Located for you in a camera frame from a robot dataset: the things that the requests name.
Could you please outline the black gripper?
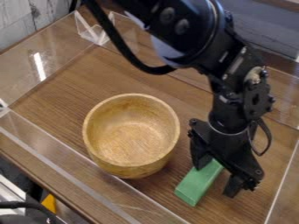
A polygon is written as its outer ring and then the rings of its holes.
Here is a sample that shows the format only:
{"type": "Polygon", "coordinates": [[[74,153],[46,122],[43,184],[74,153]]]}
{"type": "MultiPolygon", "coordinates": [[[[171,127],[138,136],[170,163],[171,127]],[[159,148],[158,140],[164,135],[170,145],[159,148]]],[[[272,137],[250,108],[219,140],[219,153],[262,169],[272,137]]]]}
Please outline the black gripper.
{"type": "Polygon", "coordinates": [[[234,198],[242,189],[255,191],[264,177],[248,141],[248,132],[222,133],[208,122],[190,120],[191,161],[199,171],[212,159],[228,170],[223,194],[234,198]]]}

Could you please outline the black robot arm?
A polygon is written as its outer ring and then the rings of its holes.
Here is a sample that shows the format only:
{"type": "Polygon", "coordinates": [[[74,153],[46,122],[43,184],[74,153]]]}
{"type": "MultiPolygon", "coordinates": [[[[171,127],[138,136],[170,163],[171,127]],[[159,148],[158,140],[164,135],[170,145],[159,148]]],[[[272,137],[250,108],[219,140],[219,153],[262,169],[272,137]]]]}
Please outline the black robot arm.
{"type": "Polygon", "coordinates": [[[272,111],[275,97],[268,71],[256,49],[234,27],[234,17],[218,0],[112,0],[140,28],[150,33],[162,66],[148,66],[132,53],[108,15],[106,0],[84,4],[116,49],[130,63],[151,75],[192,68],[207,76],[212,91],[208,120],[190,120],[191,160],[196,170],[218,161],[230,177],[223,194],[235,197],[254,191],[264,171],[254,139],[266,129],[263,115],[272,111]]]}

